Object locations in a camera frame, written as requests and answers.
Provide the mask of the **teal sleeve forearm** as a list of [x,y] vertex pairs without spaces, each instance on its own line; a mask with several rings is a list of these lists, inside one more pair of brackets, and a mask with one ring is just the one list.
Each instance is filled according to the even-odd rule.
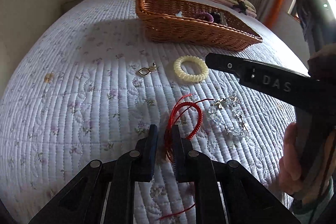
[[315,222],[327,210],[327,206],[332,201],[333,195],[334,184],[333,178],[331,178],[329,180],[329,186],[320,198],[308,203],[303,203],[301,200],[293,200],[290,211],[300,223],[309,223],[313,209],[315,208],[315,205],[317,205],[317,209],[313,216],[313,222]]

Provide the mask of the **person's right hand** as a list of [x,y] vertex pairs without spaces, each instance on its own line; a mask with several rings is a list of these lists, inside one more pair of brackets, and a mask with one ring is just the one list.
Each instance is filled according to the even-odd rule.
[[295,149],[296,138],[297,125],[293,122],[288,125],[284,133],[283,156],[279,160],[278,174],[280,189],[289,195],[302,189],[302,181],[300,180],[302,168]]

